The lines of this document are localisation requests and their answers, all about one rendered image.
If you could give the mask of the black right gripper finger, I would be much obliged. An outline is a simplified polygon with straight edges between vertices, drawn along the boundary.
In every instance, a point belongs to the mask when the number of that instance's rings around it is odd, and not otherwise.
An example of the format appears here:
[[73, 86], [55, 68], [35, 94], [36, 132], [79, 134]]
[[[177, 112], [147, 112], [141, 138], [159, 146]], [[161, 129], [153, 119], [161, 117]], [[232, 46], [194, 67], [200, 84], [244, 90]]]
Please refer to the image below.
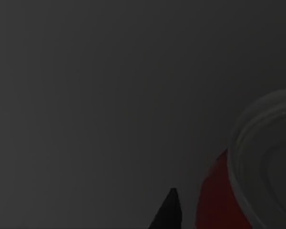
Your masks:
[[182, 229], [183, 214], [176, 188], [170, 189], [148, 229]]

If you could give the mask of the red and white can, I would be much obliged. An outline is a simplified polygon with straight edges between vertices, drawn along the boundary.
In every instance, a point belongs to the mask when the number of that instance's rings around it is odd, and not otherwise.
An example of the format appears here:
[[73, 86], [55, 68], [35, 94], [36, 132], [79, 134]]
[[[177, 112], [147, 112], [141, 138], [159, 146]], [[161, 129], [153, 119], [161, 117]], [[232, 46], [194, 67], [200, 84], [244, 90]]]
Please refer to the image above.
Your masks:
[[286, 89], [237, 120], [202, 183], [195, 229], [286, 229]]

